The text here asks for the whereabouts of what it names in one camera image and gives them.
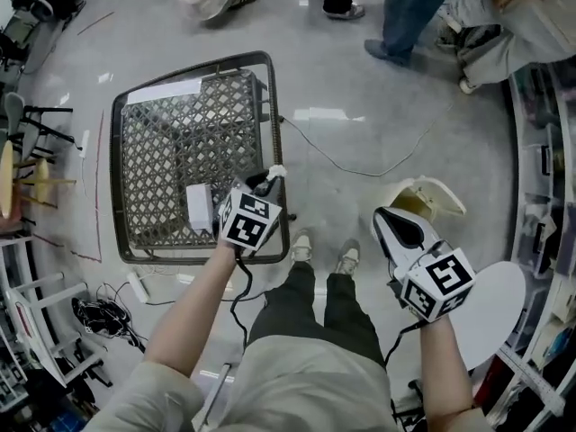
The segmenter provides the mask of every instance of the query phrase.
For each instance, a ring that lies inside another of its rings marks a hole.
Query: beige shirt
[[[176,432],[203,405],[198,388],[163,365],[142,363],[86,432]],[[386,372],[329,342],[270,336],[250,345],[236,373],[218,431],[398,431]],[[459,415],[450,432],[489,432],[479,409]]]

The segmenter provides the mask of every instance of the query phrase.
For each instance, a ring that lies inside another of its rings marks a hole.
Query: black and white cube
[[[422,257],[422,265],[408,271],[401,298],[420,317],[434,321],[464,304],[476,274],[460,248],[430,258]]]
[[[256,251],[281,210],[278,205],[232,189],[220,211],[220,236],[230,243]]]

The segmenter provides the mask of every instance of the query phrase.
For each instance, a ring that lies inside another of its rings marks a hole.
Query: white stool
[[[42,337],[42,333],[39,330],[37,319],[43,318],[41,316],[42,309],[45,309],[57,302],[68,299],[76,294],[79,294],[86,290],[85,283],[75,284],[70,286],[61,292],[54,293],[46,298],[40,299],[37,302],[30,302],[24,296],[26,292],[43,286],[46,284],[54,284],[61,280],[64,280],[64,274],[58,272],[56,274],[48,275],[36,280],[33,283],[23,284],[15,288],[8,290],[10,300],[12,305],[16,308],[18,318],[22,324],[23,329],[23,339],[27,343],[28,347],[34,351],[34,354],[38,357],[40,364],[48,371],[54,379],[56,379],[63,386],[67,386],[74,378],[79,376],[85,370],[90,368],[92,365],[96,364],[104,356],[105,349],[102,346],[97,345],[90,339],[82,337],[80,333],[76,333],[73,336],[66,337],[62,340],[60,344],[52,345],[48,347],[46,341]],[[81,364],[74,367],[72,371],[68,374],[63,374],[58,364],[56,363],[56,357],[61,356],[60,352],[65,348],[75,344],[77,341],[81,341],[82,344],[88,347],[92,354]]]

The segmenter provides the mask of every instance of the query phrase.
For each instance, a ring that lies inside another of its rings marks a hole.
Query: forearm
[[[473,407],[472,384],[447,316],[420,331],[424,412],[430,431],[441,431]]]
[[[234,250],[219,244],[154,329],[144,360],[169,366],[185,376],[192,374],[235,265]]]

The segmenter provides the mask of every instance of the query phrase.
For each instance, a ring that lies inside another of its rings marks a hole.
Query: glossy floor
[[[434,47],[435,22],[422,36],[413,69],[371,58],[363,42],[380,34],[383,0],[356,1],[367,11],[356,22],[328,20],[320,10],[322,0],[258,0],[230,14],[225,25],[206,28],[185,22],[176,0],[86,0],[85,9],[58,38],[43,66],[22,80],[21,89],[35,104],[74,108],[66,126],[77,139],[84,130],[91,132],[83,165],[72,148],[60,160],[66,176],[80,180],[84,173],[85,187],[78,183],[59,188],[57,211],[35,210],[37,234],[53,243],[34,241],[44,272],[63,270],[71,281],[86,281],[94,293],[102,282],[118,287],[131,270],[118,256],[110,216],[108,137],[113,98],[170,71],[251,50],[264,50],[272,57],[281,114],[344,167],[379,173],[407,155],[433,124],[412,157],[383,177],[338,170],[297,130],[283,126],[288,205],[298,214],[291,230],[312,227],[316,234],[314,308],[319,319],[326,276],[338,249],[346,238],[356,237],[363,249],[355,278],[358,300],[373,319],[382,351],[387,352],[398,331],[413,321],[388,290],[387,261],[359,222],[363,196],[389,182],[420,175],[442,180],[468,213],[462,219],[440,220],[436,226],[441,235],[461,246],[477,270],[503,258],[515,195],[510,118],[501,86],[483,88],[472,96],[461,94],[454,58]],[[38,67],[46,50],[34,53],[32,61],[38,62],[31,61],[27,70]],[[254,292],[281,283],[288,269],[287,259],[253,267]],[[153,302],[175,299],[184,289],[174,278],[175,267],[139,272],[151,274],[144,284]],[[181,267],[180,272],[195,275],[198,268]],[[233,291],[227,295],[233,296],[244,283],[244,275],[237,271]],[[167,307],[140,304],[130,287],[122,290],[121,298],[130,308],[136,331],[148,337]],[[229,307],[221,305],[194,375],[203,388],[210,386],[224,362],[239,359],[241,332]],[[249,325],[261,307],[262,301],[243,303],[238,313]],[[72,320],[68,314],[57,327],[61,330]],[[105,369],[117,387],[141,353],[122,340],[103,343],[110,351]],[[418,375],[419,343],[417,335],[410,334],[391,360],[394,396],[402,397],[408,381]],[[94,391],[101,405],[112,392],[97,384]]]

